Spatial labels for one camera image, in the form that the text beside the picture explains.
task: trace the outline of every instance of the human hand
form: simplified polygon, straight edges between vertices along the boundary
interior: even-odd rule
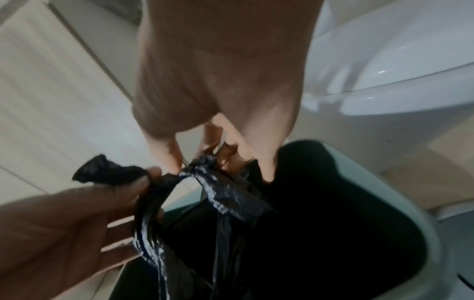
[[[217,152],[237,172],[257,159],[272,181],[292,130],[321,0],[147,1],[139,31],[134,116],[173,173],[176,133],[204,124],[198,155]]]
[[[160,177],[161,169],[149,170]],[[149,185],[93,185],[0,206],[0,299],[48,300],[81,281],[138,257],[132,245],[101,249],[133,236],[132,216]]]

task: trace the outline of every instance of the garbage bag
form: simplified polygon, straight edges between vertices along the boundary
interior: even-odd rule
[[[119,185],[147,174],[140,167],[121,167],[99,155],[79,168],[73,180]],[[207,198],[164,227],[156,221],[156,214],[174,187],[187,177],[201,183]],[[267,242],[270,232],[277,230],[278,215],[252,184],[222,173],[216,168],[215,157],[205,155],[178,175],[152,180],[147,193],[137,201],[134,245],[158,270],[159,299],[253,299],[242,267],[258,269],[255,264],[264,260],[255,254],[268,257],[266,247],[274,249],[274,244]],[[254,251],[246,255],[246,247]]]

